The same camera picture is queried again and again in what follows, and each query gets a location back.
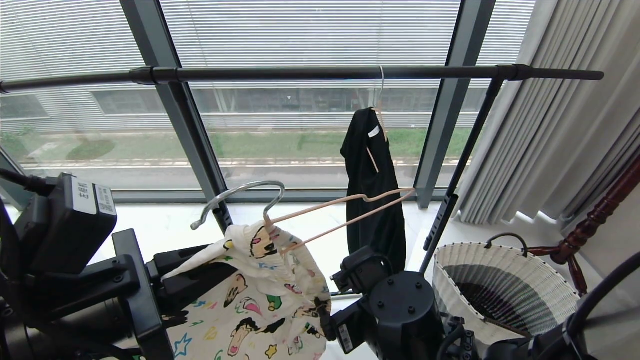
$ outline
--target window pane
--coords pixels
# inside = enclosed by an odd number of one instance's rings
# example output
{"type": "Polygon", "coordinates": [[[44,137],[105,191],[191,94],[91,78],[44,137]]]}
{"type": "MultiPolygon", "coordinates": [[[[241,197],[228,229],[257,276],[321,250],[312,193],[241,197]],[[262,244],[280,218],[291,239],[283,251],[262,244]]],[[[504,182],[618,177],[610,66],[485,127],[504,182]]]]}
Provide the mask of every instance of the window pane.
{"type": "MultiPolygon", "coordinates": [[[[144,66],[118,1],[3,0],[0,77],[144,66]]],[[[114,189],[199,189],[153,87],[95,85],[0,95],[0,144],[29,173],[114,189]]]]}
{"type": "MultiPolygon", "coordinates": [[[[535,0],[496,1],[478,57],[478,65],[516,63],[535,4],[535,0]]],[[[437,187],[445,188],[449,185],[488,87],[489,81],[484,79],[473,79],[469,84],[456,129],[447,149],[447,156],[436,182],[437,187]]]]}
{"type": "MultiPolygon", "coordinates": [[[[459,1],[161,0],[185,67],[443,65],[459,1]]],[[[439,81],[386,80],[383,121],[413,185],[439,81]]],[[[229,186],[345,188],[340,147],[380,81],[193,83],[229,186]]]]}

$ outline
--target black shirt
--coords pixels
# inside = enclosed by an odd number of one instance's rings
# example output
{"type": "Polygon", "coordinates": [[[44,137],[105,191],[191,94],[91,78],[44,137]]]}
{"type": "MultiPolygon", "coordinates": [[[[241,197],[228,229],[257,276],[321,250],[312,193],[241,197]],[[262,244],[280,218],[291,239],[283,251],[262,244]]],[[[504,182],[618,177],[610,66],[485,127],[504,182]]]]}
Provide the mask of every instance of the black shirt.
{"type": "MultiPolygon", "coordinates": [[[[346,162],[349,176],[347,196],[363,193],[368,197],[375,197],[398,189],[389,143],[385,139],[376,112],[371,108],[355,112],[340,153],[346,162]],[[376,173],[367,148],[376,161],[379,173],[376,173]]],[[[394,194],[376,202],[366,202],[362,199],[349,201],[347,202],[347,221],[399,198],[399,194],[394,194]]],[[[375,252],[389,258],[394,272],[404,270],[406,237],[402,204],[395,204],[355,224],[348,225],[347,241],[350,254],[369,245],[375,252]]]]}

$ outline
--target curtain fold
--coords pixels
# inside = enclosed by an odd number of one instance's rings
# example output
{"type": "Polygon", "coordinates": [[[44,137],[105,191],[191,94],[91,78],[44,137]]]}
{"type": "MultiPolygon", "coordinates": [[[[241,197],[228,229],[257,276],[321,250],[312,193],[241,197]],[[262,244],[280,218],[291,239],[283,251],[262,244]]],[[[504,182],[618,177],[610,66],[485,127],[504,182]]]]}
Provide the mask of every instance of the curtain fold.
{"type": "Polygon", "coordinates": [[[571,220],[640,145],[640,1],[538,1],[518,62],[601,81],[508,83],[460,188],[471,224],[539,211],[571,220]]]}

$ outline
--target laundry basket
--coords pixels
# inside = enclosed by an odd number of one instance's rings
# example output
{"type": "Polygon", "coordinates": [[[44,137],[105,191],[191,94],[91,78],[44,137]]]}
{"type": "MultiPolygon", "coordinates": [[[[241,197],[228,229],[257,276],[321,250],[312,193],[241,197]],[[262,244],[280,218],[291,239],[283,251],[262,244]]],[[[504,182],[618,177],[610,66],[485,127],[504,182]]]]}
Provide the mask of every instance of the laundry basket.
{"type": "Polygon", "coordinates": [[[455,243],[435,252],[433,287],[441,311],[461,316],[484,345],[531,337],[563,323],[578,294],[551,266],[528,253],[517,234],[487,243],[455,243]],[[492,246],[514,236],[522,250],[492,246]]]}

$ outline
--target silver hook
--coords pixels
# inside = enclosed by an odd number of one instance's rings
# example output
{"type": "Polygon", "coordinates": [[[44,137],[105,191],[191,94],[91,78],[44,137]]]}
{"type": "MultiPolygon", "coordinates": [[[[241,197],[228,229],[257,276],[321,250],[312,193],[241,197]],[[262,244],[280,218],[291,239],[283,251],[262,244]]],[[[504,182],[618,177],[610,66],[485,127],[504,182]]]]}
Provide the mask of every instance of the silver hook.
{"type": "Polygon", "coordinates": [[[376,101],[375,104],[373,104],[373,106],[377,106],[379,102],[382,101],[382,90],[385,89],[385,69],[382,68],[382,65],[380,66],[380,74],[382,75],[382,86],[380,87],[380,93],[378,94],[378,100],[376,101]]]}
{"type": "Polygon", "coordinates": [[[267,185],[279,187],[280,193],[278,194],[278,196],[275,197],[275,199],[273,199],[269,203],[269,205],[266,206],[266,208],[264,208],[262,215],[264,218],[266,218],[267,212],[269,212],[269,210],[271,210],[271,208],[275,206],[275,204],[278,204],[280,200],[282,200],[282,198],[284,197],[285,188],[284,188],[284,184],[281,183],[280,181],[272,181],[272,180],[254,181],[252,183],[247,183],[247,184],[238,186],[237,188],[233,188],[231,190],[227,190],[221,193],[220,195],[216,196],[215,198],[213,198],[211,201],[207,203],[207,205],[202,210],[202,215],[200,216],[200,220],[191,224],[191,230],[197,230],[202,224],[204,224],[207,221],[207,215],[209,214],[209,212],[211,212],[211,210],[213,209],[218,209],[218,204],[223,202],[227,198],[229,198],[231,195],[235,193],[243,192],[250,188],[255,188],[258,186],[267,186],[267,185]]]}

